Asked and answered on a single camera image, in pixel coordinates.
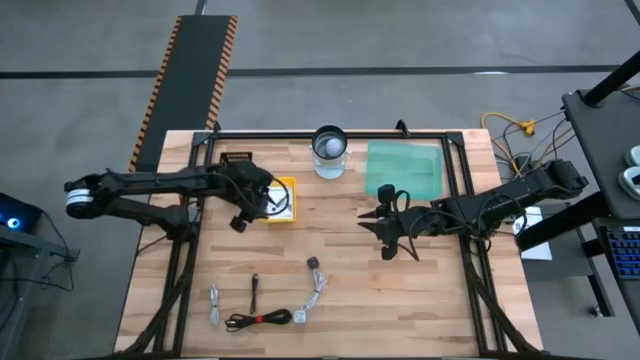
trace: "wooden tabletop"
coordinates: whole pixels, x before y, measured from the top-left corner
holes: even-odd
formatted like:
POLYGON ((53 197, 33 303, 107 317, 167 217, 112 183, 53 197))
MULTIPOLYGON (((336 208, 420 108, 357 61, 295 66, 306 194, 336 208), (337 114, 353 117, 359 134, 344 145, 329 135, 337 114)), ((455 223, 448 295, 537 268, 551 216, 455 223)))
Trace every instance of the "wooden tabletop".
MULTIPOLYGON (((488 132, 458 131, 464 134, 476 192, 499 186, 488 132)), ((191 131, 167 133, 158 171, 177 171, 186 166, 191 137, 191 131)), ((435 140, 402 141, 438 145, 435 140)), ((229 228, 231 217, 239 212, 237 207, 215 198, 206 200, 183 356, 478 354, 457 237, 420 237, 416 241, 420 262, 402 251, 393 261, 383 261, 380 242, 356 225, 357 215, 377 205, 374 197, 364 193, 367 141, 349 140, 347 170, 337 180, 324 180, 315 174, 308 140, 218 140, 214 150, 214 161, 219 160, 220 152, 252 151, 258 166, 277 176, 295 177, 297 221, 270 225, 254 222, 238 234, 229 228), (293 313, 300 309, 313 292, 313 279, 306 265, 311 256, 318 258, 320 270, 329 282, 317 305, 307 314, 306 324, 261 324, 234 334, 225 331, 223 321, 229 315, 249 313, 253 273, 260 275, 258 313, 280 308, 293 313), (220 292, 221 324, 217 328, 209 324, 211 284, 220 292)), ((446 197, 450 192, 444 169, 443 177, 442 196, 446 197)), ((459 190, 464 193, 462 184, 459 190)), ((159 206, 177 202, 176 195, 151 198, 151 203, 159 206)), ((159 228, 149 227, 142 234, 140 246, 162 235, 159 228)), ((131 344, 159 308, 170 248, 169 241, 162 241, 138 256, 116 350, 131 344)), ((527 340, 541 348, 513 237, 494 237, 489 257, 500 305, 527 340)), ((175 322, 177 307, 174 306, 170 324, 175 322)), ((488 317, 485 309, 487 329, 488 317)), ((487 336, 492 343, 492 332, 487 331, 487 336)), ((169 326, 166 343, 171 344, 172 339, 173 328, 169 326)))

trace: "gray floor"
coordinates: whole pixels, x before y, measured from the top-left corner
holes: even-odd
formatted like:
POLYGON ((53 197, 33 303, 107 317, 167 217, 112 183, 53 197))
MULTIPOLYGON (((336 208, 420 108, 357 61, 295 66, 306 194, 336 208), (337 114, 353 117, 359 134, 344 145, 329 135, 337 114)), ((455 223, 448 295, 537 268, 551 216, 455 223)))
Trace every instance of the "gray floor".
MULTIPOLYGON (((195 3, 5 0, 0 71, 155 69, 175 16, 195 3)), ((225 0, 211 1, 206 12, 240 16, 232 68, 615 64, 640 47, 640 28, 622 0, 225 0)), ((563 93, 605 75, 229 79, 220 121, 230 129, 379 128, 399 118, 411 127, 478 127, 488 111, 520 119, 552 114, 563 93)), ((152 83, 0 81, 0 191, 49 211, 82 249, 76 290, 41 291, 21 358, 98 356, 113 347, 140 229, 117 219, 68 218, 62 184, 105 167, 125 169, 152 83)), ((533 139, 514 134, 513 147, 530 150, 559 120, 540 124, 533 139)), ((492 120, 492 134, 504 125, 492 120)), ((589 178, 587 193, 595 191, 575 140, 560 156, 589 178)), ((584 279, 529 284, 547 350, 607 359, 640 351, 620 294, 599 265, 617 312, 612 319, 585 314, 593 296, 584 279)))

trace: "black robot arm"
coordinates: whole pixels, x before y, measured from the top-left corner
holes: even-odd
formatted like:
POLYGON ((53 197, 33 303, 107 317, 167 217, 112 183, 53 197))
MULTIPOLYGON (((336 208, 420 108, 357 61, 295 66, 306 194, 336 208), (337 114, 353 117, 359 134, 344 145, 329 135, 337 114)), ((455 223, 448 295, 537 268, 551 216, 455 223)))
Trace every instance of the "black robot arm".
MULTIPOLYGON (((485 238, 500 226, 504 218, 523 213, 524 208, 543 199, 574 198, 587 184, 586 178, 580 176, 570 162, 555 160, 522 178, 484 193, 431 201, 431 207, 410 207, 409 193, 396 193, 393 185, 384 185, 378 189, 381 205, 376 210, 359 216, 378 220, 359 225, 376 234, 384 244, 382 258, 391 260, 396 255, 398 246, 404 248, 398 244, 398 239, 402 236, 415 238, 418 235, 468 233, 485 238), (397 206, 398 198, 402 195, 407 197, 404 210, 397 206)), ((418 260, 415 251, 412 256, 418 260)))
POLYGON ((231 227, 243 232, 247 222, 264 217, 268 187, 274 180, 268 171, 251 161, 184 168, 173 173, 106 173, 67 182, 67 214, 78 219, 111 215, 157 224, 169 240, 177 240, 191 229, 187 207, 166 208, 123 199, 121 196, 177 193, 185 197, 215 196, 240 208, 231 227))

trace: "black metal frame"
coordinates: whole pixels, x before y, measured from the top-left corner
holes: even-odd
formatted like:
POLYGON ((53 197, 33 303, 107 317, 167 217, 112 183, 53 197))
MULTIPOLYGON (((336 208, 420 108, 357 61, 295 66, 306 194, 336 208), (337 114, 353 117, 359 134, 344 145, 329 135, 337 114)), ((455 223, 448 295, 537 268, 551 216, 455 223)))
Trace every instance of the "black metal frame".
MULTIPOLYGON (((389 130, 389 131, 345 131, 348 138, 351 139, 432 139, 439 140, 442 145, 445 169, 447 171, 447 178, 449 183, 449 188, 452 196, 460 195, 458 191, 458 182, 456 179, 455 168, 453 164, 452 150, 451 145, 455 145, 458 151, 462 178, 464 181, 464 187, 467 194, 472 194, 474 192, 473 183, 471 179, 471 171, 469 168, 469 163, 467 159, 466 149, 464 145, 464 139, 461 132, 409 132, 406 128, 404 122, 398 122, 397 130, 389 130)), ((253 132, 245 132, 245 131, 220 131, 219 125, 216 123, 216 126, 213 132, 196 132, 193 135, 191 153, 189 155, 188 166, 195 166, 198 158, 200 145, 206 144, 206 153, 205 153, 205 164, 211 164, 213 157, 214 144, 216 140, 247 140, 247 139, 263 139, 263 140, 273 140, 273 139, 300 139, 300 140, 309 140, 311 141, 313 137, 314 131, 253 131, 253 132)), ((184 203, 188 204, 189 200, 185 199, 184 203)), ((204 198, 199 197, 197 199, 197 206, 200 209, 204 208, 204 198)), ((181 241, 174 241, 171 249, 171 255, 169 257, 169 267, 167 269, 167 277, 165 281, 165 288, 163 292, 163 301, 161 304, 161 308, 154 316, 152 322, 159 322, 159 326, 155 326, 154 331, 154 344, 152 348, 152 352, 144 353, 146 346, 138 347, 135 351, 125 351, 124 353, 119 353, 119 357, 126 359, 146 359, 146 358, 179 358, 182 352, 182 342, 184 339, 184 331, 186 325, 186 318, 189 306, 189 294, 191 292, 191 283, 193 281, 194 275, 194 265, 196 261, 196 253, 198 247, 198 237, 200 233, 200 222, 195 224, 196 226, 196 236, 189 243, 189 249, 187 254, 187 260, 185 261, 183 275, 186 274, 186 286, 182 286, 180 291, 180 305, 178 316, 176 318, 176 330, 173 339, 173 344, 171 350, 164 350, 164 341, 166 335, 166 327, 167 327, 167 315, 168 310, 170 310, 177 301, 177 297, 175 296, 175 292, 177 291, 177 285, 175 284, 175 279, 178 271, 178 262, 180 258, 180 252, 182 243, 181 241), (156 319, 158 314, 163 312, 163 315, 160 319, 156 319)), ((471 260, 471 250, 470 250, 470 239, 467 236, 460 235, 460 253, 462 257, 462 264, 465 271, 465 275, 468 278, 471 271, 475 271, 473 268, 473 263, 471 260)), ((480 259, 480 268, 482 279, 487 286, 488 291, 495 299, 495 287, 493 283, 493 277, 491 274, 491 267, 489 265, 489 257, 487 255, 487 251, 483 244, 478 246, 478 257, 480 259)), ((482 319, 482 310, 480 308, 480 303, 478 301, 477 292, 471 287, 469 283, 467 283, 467 290, 469 296, 469 303, 471 306, 471 314, 472 320, 475 329, 476 341, 478 346, 479 355, 482 356, 487 351, 489 351, 487 347, 487 336, 485 333, 485 328, 482 319)), ((491 315, 491 321, 493 325, 493 332, 496 338, 496 345, 498 352, 507 351, 506 342, 504 338, 504 332, 499 327, 496 318, 491 315)))

